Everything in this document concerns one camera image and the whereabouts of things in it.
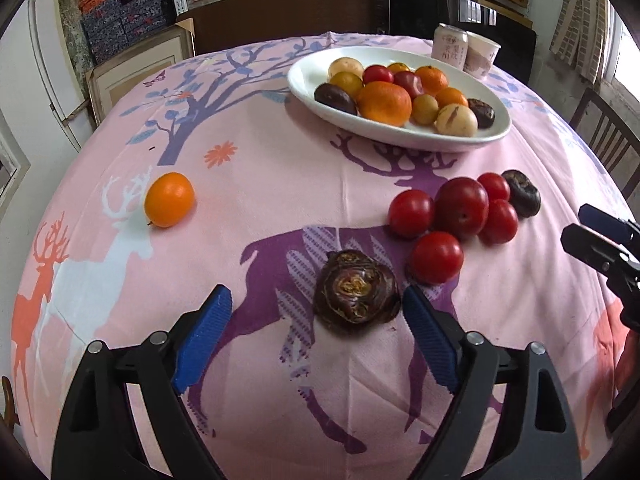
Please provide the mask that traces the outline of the right hand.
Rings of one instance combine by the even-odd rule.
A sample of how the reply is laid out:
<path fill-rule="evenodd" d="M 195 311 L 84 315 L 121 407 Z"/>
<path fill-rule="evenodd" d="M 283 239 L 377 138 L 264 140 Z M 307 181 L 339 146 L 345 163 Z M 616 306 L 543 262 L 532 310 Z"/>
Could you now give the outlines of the right hand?
<path fill-rule="evenodd" d="M 625 347 L 615 367 L 615 388 L 620 393 L 624 390 L 639 362 L 639 334 L 630 330 L 625 340 Z"/>

